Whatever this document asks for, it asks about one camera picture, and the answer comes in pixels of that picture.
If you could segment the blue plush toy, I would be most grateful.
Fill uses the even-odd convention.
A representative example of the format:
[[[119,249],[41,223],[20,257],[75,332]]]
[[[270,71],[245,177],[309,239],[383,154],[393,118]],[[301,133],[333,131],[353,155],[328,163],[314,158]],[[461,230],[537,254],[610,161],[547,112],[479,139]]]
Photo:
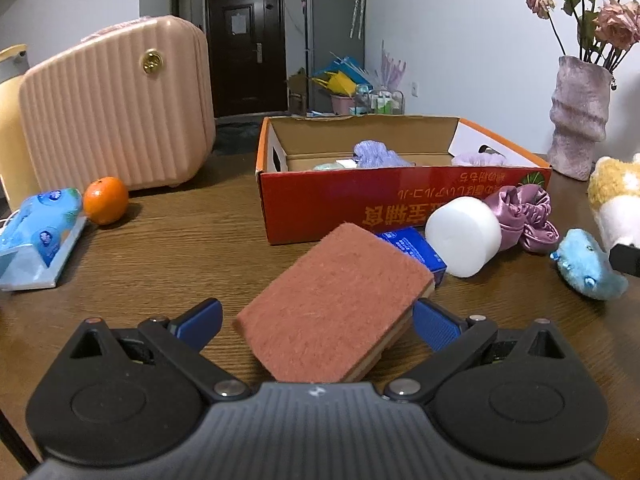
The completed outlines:
[[[628,288],[627,279],[608,262],[608,254],[582,229],[568,230],[550,259],[565,283],[582,296],[614,300],[623,296]]]

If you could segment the yellow white plush dog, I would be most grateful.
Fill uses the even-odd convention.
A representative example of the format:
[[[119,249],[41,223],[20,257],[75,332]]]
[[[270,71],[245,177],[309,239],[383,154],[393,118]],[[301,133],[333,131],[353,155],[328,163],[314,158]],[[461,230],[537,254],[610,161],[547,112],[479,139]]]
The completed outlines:
[[[589,178],[589,206],[607,252],[617,244],[639,246],[639,172],[638,153],[630,162],[605,156]]]

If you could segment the white foam cylinder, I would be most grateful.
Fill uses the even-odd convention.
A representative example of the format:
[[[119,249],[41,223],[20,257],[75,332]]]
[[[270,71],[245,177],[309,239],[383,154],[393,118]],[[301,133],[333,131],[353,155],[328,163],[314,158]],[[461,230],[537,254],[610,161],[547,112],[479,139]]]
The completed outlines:
[[[472,278],[497,255],[500,224],[488,205],[462,196],[436,209],[428,218],[425,239],[455,278]]]

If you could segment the purple satin scrunchie bonnet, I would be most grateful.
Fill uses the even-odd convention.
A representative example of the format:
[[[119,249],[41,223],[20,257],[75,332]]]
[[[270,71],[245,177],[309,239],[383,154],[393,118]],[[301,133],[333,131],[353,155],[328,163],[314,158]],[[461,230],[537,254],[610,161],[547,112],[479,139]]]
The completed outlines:
[[[560,242],[549,220],[551,200],[538,184],[506,185],[484,199],[496,216],[501,232],[499,252],[521,246],[526,252],[548,255]]]

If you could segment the red scouring sponge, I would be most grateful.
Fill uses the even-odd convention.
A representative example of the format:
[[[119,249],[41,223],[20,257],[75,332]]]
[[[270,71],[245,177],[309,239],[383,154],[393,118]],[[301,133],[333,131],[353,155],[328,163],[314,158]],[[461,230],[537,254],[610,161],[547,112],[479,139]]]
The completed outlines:
[[[419,260],[344,223],[271,282],[233,327],[279,382],[358,382],[434,288]]]

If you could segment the fluffy lilac headband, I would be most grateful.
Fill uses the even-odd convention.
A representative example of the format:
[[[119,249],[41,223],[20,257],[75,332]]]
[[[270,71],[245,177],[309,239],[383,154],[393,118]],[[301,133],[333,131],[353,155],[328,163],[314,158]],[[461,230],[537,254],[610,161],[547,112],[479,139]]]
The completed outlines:
[[[454,167],[505,167],[506,158],[494,152],[473,153],[466,152],[451,159]]]

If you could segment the lilac knitted cloth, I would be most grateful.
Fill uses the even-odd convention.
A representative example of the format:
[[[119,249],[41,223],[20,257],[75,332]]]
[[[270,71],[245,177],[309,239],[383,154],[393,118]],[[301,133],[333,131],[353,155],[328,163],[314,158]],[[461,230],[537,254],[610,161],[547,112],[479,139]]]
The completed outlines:
[[[403,159],[385,143],[365,140],[354,146],[354,161],[359,169],[411,167],[412,162]]]

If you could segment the iridescent plastic bag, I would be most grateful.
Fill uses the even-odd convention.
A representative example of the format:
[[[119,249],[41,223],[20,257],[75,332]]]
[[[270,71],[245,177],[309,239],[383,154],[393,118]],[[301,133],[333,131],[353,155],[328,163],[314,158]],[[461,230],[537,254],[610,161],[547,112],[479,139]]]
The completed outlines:
[[[314,166],[314,171],[329,171],[329,170],[343,170],[343,169],[357,169],[358,162],[353,159],[339,159],[335,162],[325,162]]]

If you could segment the blue small packet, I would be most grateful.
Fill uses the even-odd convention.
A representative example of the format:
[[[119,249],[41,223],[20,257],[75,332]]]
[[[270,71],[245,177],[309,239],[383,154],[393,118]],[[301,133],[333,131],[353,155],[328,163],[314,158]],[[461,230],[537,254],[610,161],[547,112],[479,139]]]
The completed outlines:
[[[392,244],[404,254],[420,261],[434,275],[435,287],[442,284],[447,266],[435,249],[416,228],[403,228],[378,234],[378,238]]]

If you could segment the orange tangerine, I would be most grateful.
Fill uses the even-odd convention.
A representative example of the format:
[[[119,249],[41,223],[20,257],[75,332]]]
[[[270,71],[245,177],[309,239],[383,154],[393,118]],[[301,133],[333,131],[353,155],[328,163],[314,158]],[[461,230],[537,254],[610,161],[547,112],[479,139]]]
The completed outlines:
[[[82,198],[86,217],[97,226],[109,226],[119,221],[128,204],[128,188],[116,177],[103,177],[92,182]]]

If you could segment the mauve textured vase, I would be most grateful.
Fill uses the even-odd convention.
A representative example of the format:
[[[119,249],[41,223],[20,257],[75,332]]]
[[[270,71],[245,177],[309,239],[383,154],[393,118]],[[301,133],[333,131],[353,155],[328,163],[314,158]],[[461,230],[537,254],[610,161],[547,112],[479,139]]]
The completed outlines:
[[[606,139],[612,74],[574,56],[559,58],[550,120],[554,125],[548,161],[565,177],[587,181],[594,152]]]

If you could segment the blue tissue pack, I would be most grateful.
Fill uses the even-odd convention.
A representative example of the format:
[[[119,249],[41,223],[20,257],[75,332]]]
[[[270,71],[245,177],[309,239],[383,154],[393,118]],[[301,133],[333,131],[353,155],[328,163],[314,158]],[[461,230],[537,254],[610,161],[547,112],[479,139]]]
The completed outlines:
[[[76,188],[26,198],[1,232],[1,289],[55,288],[86,221]]]

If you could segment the orange cardboard box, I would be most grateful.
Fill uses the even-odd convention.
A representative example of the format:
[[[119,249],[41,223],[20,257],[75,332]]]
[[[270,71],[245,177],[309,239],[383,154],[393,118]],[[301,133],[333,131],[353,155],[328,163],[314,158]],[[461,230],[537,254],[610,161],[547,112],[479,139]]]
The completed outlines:
[[[352,158],[365,140],[383,142],[411,167],[314,171]],[[461,153],[494,152],[505,167],[454,167]],[[315,242],[344,222],[382,233],[422,226],[460,196],[484,200],[505,185],[547,186],[548,162],[502,136],[457,117],[367,115],[267,117],[256,178],[267,240]]]

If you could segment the dried pink rose bouquet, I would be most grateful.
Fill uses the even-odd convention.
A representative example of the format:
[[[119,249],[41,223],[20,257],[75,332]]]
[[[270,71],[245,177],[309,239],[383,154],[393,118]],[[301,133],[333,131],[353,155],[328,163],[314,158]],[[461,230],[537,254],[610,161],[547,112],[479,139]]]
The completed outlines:
[[[555,24],[554,11],[575,24],[579,61],[614,73],[639,44],[639,0],[525,0],[529,12],[548,23],[562,55],[570,51]]]

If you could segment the yellow thermos jug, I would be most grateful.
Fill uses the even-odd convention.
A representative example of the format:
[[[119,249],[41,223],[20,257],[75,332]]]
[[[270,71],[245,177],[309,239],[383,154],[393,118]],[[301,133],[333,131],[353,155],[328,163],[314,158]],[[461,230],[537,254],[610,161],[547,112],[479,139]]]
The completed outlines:
[[[26,44],[16,44],[1,51],[0,170],[2,191],[11,211],[16,211],[26,198],[40,192],[23,131],[18,98],[28,70]]]

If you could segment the pink ribbed suitcase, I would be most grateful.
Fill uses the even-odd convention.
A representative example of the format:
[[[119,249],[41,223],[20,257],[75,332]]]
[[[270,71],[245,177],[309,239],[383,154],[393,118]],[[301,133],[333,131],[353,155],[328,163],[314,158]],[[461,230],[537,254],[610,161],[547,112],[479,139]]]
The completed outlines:
[[[131,191],[179,185],[215,142],[206,36],[171,15],[103,29],[48,58],[18,97],[43,191],[102,177]]]

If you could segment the yellow and blue bags pile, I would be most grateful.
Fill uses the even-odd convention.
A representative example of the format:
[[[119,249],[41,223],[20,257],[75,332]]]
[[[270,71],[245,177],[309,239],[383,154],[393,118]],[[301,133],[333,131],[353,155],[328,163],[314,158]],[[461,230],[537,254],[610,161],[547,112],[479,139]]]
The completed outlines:
[[[315,72],[311,81],[334,96],[353,96],[358,89],[373,89],[370,75],[350,56],[336,56],[326,68]]]

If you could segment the dark brown entrance door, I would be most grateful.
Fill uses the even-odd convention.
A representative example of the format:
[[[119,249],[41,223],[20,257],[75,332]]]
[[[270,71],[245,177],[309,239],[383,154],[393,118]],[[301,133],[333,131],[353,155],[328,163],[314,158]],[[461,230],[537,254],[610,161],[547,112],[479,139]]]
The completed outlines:
[[[218,117],[288,108],[284,0],[205,0]]]

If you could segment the grey metal cabinet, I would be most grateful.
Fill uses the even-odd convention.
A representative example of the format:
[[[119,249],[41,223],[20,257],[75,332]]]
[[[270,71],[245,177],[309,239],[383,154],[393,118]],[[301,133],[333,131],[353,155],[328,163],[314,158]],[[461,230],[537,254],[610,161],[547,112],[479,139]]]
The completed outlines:
[[[350,36],[355,3],[356,0],[304,0],[308,108],[311,112],[332,112],[329,93],[312,78],[338,58],[349,56],[360,65],[364,62],[364,35],[358,38],[359,21],[356,21],[354,36]]]

